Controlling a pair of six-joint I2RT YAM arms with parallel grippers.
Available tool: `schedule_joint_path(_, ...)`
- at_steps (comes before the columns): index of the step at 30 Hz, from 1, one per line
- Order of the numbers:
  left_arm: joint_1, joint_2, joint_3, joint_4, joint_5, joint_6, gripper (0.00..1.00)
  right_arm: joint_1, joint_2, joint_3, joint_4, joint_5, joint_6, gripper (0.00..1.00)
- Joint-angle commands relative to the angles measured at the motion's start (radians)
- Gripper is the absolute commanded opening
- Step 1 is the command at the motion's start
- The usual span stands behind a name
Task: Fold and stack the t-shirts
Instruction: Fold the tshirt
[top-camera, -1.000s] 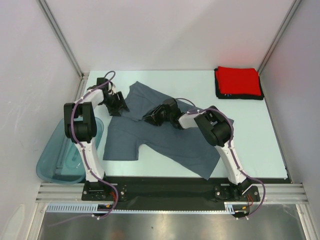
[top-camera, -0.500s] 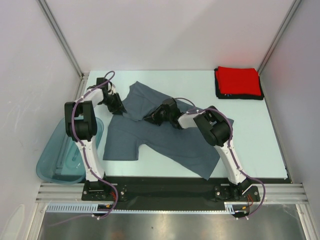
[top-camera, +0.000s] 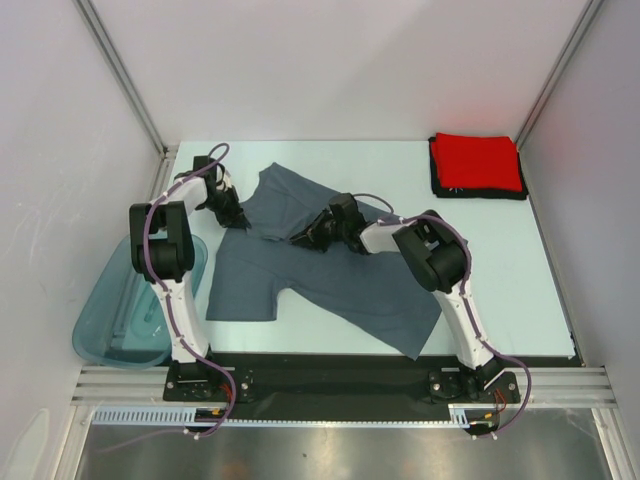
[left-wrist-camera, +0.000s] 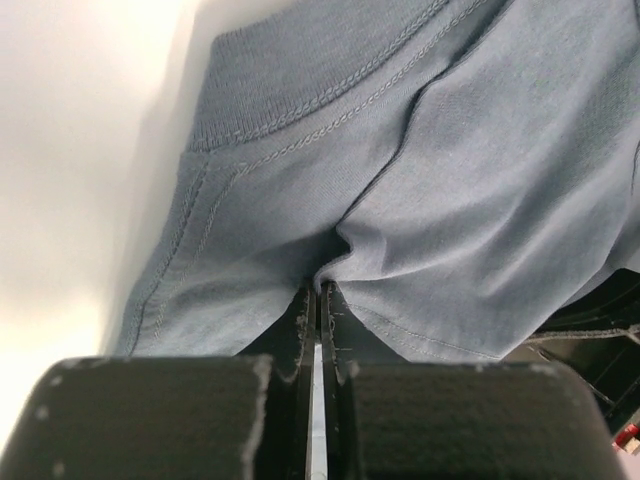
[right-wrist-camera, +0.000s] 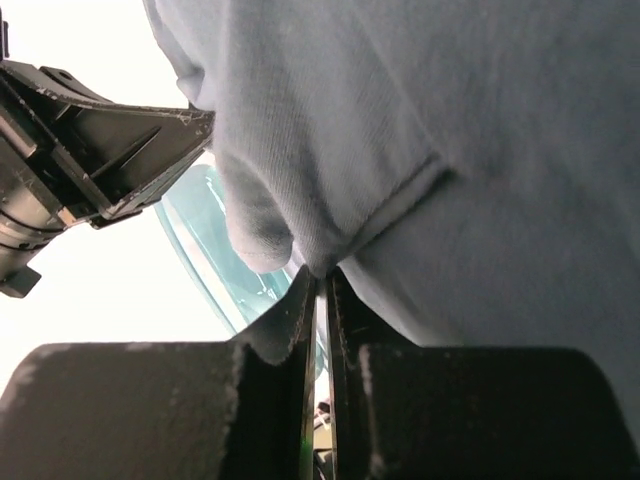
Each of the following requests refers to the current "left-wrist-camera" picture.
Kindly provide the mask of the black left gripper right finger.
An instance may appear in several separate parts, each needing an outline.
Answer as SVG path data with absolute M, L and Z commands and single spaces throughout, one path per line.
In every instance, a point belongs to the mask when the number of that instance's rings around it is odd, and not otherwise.
M 621 479 L 584 381 L 558 363 L 410 363 L 339 289 L 319 300 L 332 479 Z

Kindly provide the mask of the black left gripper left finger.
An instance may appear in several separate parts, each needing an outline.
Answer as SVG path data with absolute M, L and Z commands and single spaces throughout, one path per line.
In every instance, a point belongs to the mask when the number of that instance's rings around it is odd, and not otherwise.
M 306 479 L 316 300 L 230 357 L 85 357 L 36 383 L 16 479 Z

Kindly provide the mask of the grey t shirt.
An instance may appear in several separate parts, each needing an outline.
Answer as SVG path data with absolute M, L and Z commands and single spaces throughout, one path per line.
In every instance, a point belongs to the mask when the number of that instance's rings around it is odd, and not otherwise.
M 116 352 L 230 355 L 305 280 L 498 360 L 639 255 L 635 1 L 299 1 L 218 36 Z

